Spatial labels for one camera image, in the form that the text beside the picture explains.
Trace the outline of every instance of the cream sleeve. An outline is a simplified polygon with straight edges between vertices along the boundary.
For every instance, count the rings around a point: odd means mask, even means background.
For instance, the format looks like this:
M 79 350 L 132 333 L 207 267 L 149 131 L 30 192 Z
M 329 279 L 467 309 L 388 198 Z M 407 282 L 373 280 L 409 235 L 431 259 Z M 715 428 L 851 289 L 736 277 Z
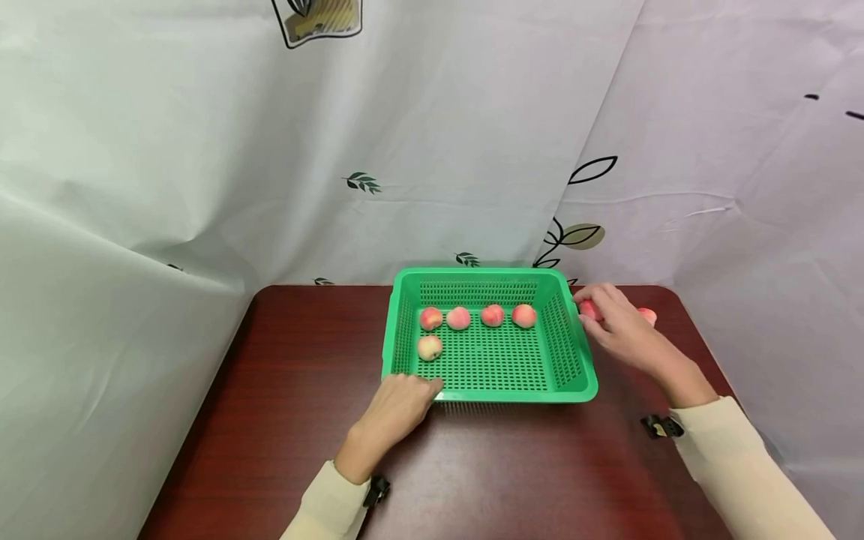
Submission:
M 708 500 L 739 540 L 834 538 L 766 451 L 731 397 L 673 409 L 684 428 L 678 453 Z
M 355 486 L 328 461 L 303 494 L 282 540 L 354 540 L 366 517 L 363 499 L 369 484 Z

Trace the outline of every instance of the dark red tabletop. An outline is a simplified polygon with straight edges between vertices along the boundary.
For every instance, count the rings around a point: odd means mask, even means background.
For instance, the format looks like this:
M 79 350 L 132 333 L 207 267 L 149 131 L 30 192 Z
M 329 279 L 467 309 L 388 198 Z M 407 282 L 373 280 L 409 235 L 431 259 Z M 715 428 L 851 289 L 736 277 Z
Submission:
M 731 395 L 677 296 L 623 287 Z M 141 532 L 142 540 L 277 540 L 378 387 L 389 287 L 259 293 Z M 668 404 L 594 347 L 590 403 L 439 403 L 380 466 L 389 497 L 365 540 L 730 538 L 669 440 Z

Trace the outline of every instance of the white backdrop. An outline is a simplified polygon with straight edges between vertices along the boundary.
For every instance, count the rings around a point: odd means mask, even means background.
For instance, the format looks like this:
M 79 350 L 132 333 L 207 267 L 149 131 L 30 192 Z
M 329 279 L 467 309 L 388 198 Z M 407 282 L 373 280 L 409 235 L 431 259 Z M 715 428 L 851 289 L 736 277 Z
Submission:
M 0 537 L 134 537 L 263 286 L 531 262 L 677 291 L 862 536 L 864 8 L 751 4 L 0 5 Z

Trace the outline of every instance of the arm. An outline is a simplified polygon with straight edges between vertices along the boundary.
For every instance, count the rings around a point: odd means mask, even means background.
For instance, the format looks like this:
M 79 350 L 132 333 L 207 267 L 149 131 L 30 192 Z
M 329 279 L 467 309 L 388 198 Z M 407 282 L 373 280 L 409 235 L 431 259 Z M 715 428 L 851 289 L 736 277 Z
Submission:
M 692 360 L 642 318 L 613 285 L 589 285 L 574 301 L 591 299 L 603 322 L 580 321 L 597 343 L 646 372 L 684 428 L 675 440 L 684 465 L 735 538 L 834 538 L 768 455 L 756 429 L 731 397 L 718 397 Z
M 336 458 L 324 464 L 303 494 L 282 540 L 354 540 L 366 515 L 363 500 L 372 471 L 423 421 L 443 385 L 439 378 L 385 377 Z

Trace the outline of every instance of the pink peach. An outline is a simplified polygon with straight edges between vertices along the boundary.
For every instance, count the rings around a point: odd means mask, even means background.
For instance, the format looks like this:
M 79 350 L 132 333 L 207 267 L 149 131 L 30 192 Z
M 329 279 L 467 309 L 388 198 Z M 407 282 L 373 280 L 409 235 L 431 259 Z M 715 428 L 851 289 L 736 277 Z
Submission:
M 420 312 L 420 328 L 431 332 L 444 322 L 444 316 L 437 308 L 425 308 Z
M 471 314 L 462 306 L 451 309 L 447 314 L 447 326 L 453 330 L 464 330 L 469 324 L 471 324 Z
M 480 311 L 480 320 L 488 327 L 499 327 L 504 322 L 504 308 L 498 304 L 486 306 Z
M 651 323 L 651 326 L 654 326 L 657 323 L 657 314 L 654 313 L 653 309 L 639 308 L 637 311 L 639 311 L 639 314 L 642 315 L 646 321 Z
M 594 305 L 594 302 L 590 300 L 583 300 L 581 304 L 579 304 L 579 313 L 594 319 L 595 321 L 602 321 L 603 314 L 597 309 L 597 306 Z
M 436 335 L 424 335 L 417 341 L 417 354 L 420 355 L 420 360 L 431 362 L 441 356 L 441 351 L 444 345 Z
M 522 328 L 531 328 L 537 322 L 537 313 L 528 304 L 519 304 L 513 308 L 513 313 L 510 317 L 517 326 Z

